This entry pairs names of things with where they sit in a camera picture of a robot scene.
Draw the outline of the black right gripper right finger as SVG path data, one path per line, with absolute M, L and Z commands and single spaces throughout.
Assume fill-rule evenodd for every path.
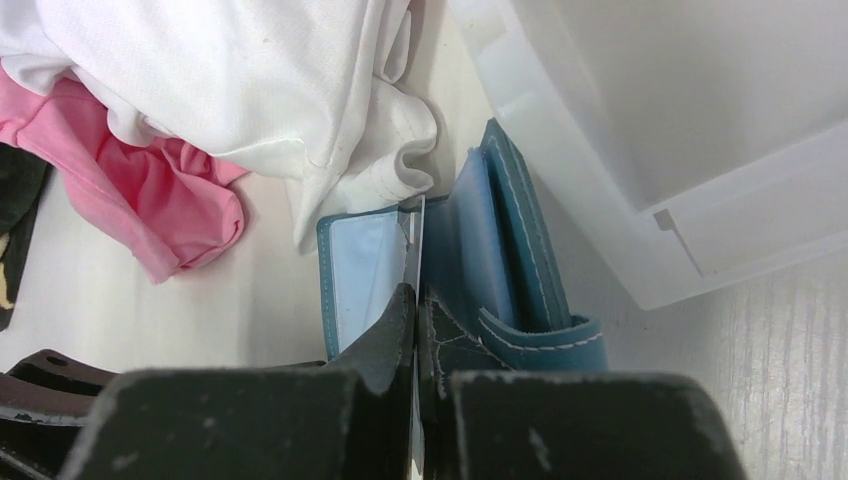
M 427 479 L 742 479 L 711 397 L 652 372 L 512 370 L 434 292 L 419 310 Z

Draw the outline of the blue leather card holder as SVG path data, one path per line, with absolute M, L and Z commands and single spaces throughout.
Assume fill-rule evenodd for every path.
M 377 321 L 416 247 L 420 285 L 504 365 L 608 366 L 600 324 L 570 311 L 529 170 L 495 120 L 447 195 L 328 216 L 316 233 L 329 358 Z

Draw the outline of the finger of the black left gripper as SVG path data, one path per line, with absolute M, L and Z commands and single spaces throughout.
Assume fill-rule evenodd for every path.
M 116 376 L 44 349 L 1 375 L 1 477 L 54 479 Z

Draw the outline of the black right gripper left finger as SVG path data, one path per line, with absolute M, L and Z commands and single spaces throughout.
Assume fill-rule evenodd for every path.
M 63 479 L 404 479 L 414 290 L 323 366 L 140 370 L 96 398 Z

